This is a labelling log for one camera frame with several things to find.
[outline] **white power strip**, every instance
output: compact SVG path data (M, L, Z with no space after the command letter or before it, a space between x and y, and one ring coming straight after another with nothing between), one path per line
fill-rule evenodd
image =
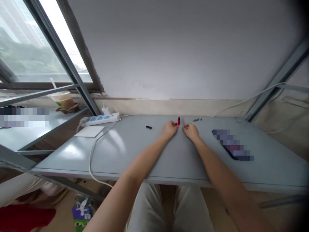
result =
M80 121L87 121L81 124L82 127L103 124L108 122L115 122L121 120L120 113L114 113L111 115L99 115L92 117L84 117Z

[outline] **desk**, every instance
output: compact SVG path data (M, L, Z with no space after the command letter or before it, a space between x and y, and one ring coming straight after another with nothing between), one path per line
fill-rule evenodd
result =
M75 113L64 114L56 112L53 107L48 109L48 127L11 127L0 129L0 144L13 151L25 150L48 136L53 130L73 120L78 115L86 113L88 110L88 108L82 108Z
M159 137L163 125L177 116L128 116L115 124L95 147L92 171L96 178L117 180L138 153ZM197 117L185 116L185 122ZM236 174L248 190L299 193L309 188L309 164L279 142L248 122L235 118L200 117L195 122L200 137ZM111 123L106 123L106 130ZM213 129L229 129L241 145L251 151L254 161L233 160L213 137ZM89 153L94 138L73 137L35 166L32 171L48 176L88 178ZM193 143L181 128L166 145L145 182L210 186L202 161Z

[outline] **pants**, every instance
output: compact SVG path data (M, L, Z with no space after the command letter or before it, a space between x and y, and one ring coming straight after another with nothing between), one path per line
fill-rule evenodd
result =
M7 206L16 198L38 189L41 189L48 196L54 196L63 187L40 177L23 173L0 184L0 207Z
M214 232L199 187L179 186L174 205L174 232ZM160 186L143 183L136 196L128 232L167 231Z

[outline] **person's left hand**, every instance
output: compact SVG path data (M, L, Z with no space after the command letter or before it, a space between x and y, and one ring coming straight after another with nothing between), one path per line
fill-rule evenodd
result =
M174 121L168 121L163 126L162 135L164 135L164 136L166 136L166 137L168 137L170 139L176 133L178 127L179 126L176 126Z

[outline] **tree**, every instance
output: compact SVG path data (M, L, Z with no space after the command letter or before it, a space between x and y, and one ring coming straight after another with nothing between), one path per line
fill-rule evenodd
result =
M66 73L50 47L16 43L0 35L0 58L16 74Z

